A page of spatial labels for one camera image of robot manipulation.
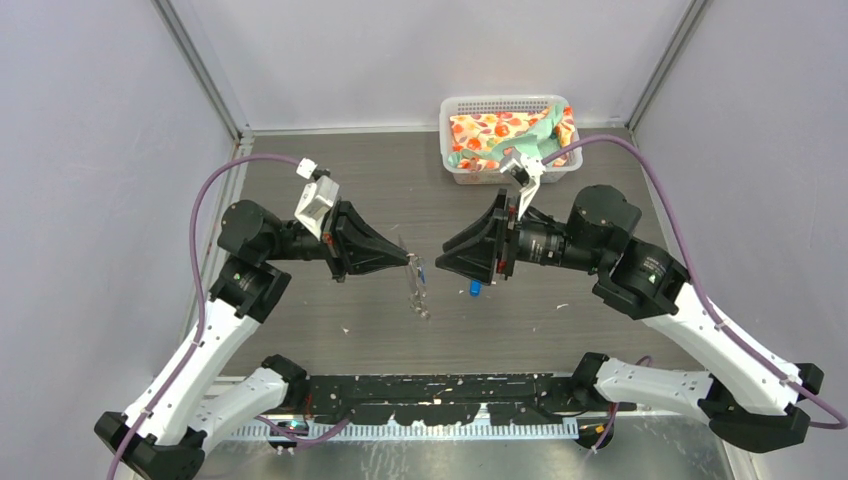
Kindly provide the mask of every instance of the orange floral cloth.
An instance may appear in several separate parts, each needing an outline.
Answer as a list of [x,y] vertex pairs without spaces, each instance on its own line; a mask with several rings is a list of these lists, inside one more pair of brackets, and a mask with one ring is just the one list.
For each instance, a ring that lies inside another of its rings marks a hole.
[[[479,152],[491,152],[492,147],[502,141],[522,135],[539,119],[544,118],[551,107],[539,113],[500,112],[474,115],[455,115],[450,117],[451,132],[453,132],[453,151],[469,149]],[[571,143],[575,131],[574,116],[570,106],[563,110],[562,120],[554,127],[556,139],[560,147]],[[551,164],[554,167],[565,165],[567,156],[560,157]],[[463,158],[457,167],[472,170],[498,168],[499,163],[492,160],[482,160],[476,157]]]

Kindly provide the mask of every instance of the black metal base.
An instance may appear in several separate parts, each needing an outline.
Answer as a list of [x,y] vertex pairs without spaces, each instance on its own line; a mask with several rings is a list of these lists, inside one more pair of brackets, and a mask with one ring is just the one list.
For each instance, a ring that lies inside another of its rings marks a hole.
[[[276,413],[314,416],[333,424],[349,418],[357,425],[470,423],[487,404],[492,425],[544,425],[586,411],[606,412],[609,403],[575,395],[571,377],[539,374],[317,375],[309,379],[303,408]],[[620,409],[635,410],[632,403]]]

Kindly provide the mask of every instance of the white bracket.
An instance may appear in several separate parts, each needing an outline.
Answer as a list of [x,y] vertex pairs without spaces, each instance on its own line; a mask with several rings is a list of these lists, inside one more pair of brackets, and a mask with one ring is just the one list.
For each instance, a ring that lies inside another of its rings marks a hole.
[[318,167],[318,164],[308,158],[304,158],[297,164],[297,174],[309,180],[312,178],[312,172]]
[[521,195],[521,201],[518,204],[518,220],[521,220],[524,211],[530,206],[530,202],[533,201],[533,197],[542,185],[545,166],[542,165],[540,157],[530,157],[524,153],[521,153],[518,158],[515,157],[516,153],[512,153],[509,159],[501,162],[500,172],[518,188]]
[[303,187],[303,194],[294,210],[296,218],[312,235],[321,240],[324,217],[336,204],[339,197],[339,184],[330,177],[323,176]]

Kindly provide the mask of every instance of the blue cap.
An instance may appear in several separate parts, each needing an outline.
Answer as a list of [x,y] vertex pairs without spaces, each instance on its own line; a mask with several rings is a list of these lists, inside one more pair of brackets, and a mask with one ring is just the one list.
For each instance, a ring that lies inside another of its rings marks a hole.
[[478,282],[477,280],[471,280],[471,290],[469,291],[469,293],[471,293],[472,297],[476,297],[476,296],[480,295],[480,290],[482,290],[482,289],[483,289],[482,283]]

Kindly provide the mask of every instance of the cable tie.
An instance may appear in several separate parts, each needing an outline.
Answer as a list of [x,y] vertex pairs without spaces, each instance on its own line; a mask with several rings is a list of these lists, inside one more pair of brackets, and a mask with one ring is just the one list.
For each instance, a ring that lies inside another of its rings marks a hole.
[[785,387],[789,383],[795,383],[795,384],[801,385],[803,382],[801,382],[801,379],[798,378],[797,375],[787,375],[786,378],[781,380],[779,383],[780,383],[780,386]]
[[722,318],[721,323],[716,323],[715,329],[716,329],[716,331],[721,331],[721,329],[726,327],[727,325],[728,325],[727,319]]

